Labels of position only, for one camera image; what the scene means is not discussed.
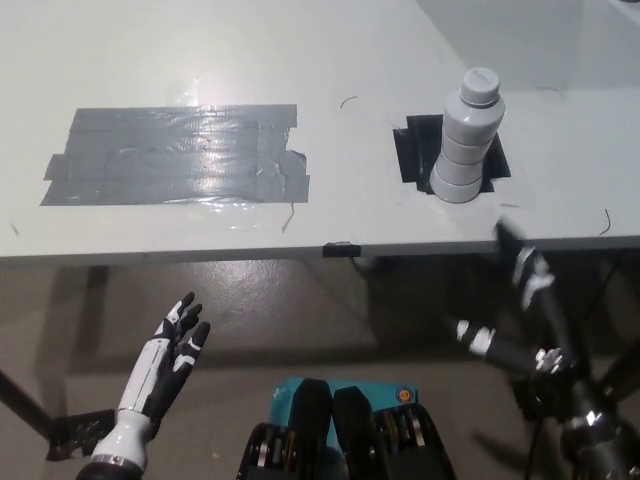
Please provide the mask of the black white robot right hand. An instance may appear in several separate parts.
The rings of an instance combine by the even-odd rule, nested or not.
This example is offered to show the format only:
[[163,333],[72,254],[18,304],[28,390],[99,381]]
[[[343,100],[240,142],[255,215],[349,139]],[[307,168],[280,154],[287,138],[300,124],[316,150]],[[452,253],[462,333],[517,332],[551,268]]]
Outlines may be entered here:
[[584,354],[557,299],[551,267],[537,247],[525,241],[507,220],[496,223],[495,237],[522,312],[545,322],[551,345],[528,350],[499,337],[494,328],[466,319],[449,320],[448,328],[466,351],[509,374],[569,382],[580,373]]

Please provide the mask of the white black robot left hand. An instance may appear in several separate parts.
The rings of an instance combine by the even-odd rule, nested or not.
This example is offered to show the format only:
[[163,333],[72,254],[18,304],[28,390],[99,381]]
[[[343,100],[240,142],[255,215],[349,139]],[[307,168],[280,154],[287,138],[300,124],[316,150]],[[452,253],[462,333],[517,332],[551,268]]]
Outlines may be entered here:
[[117,409],[118,428],[133,427],[148,438],[156,435],[210,332],[194,299],[190,292],[179,300],[143,346]]

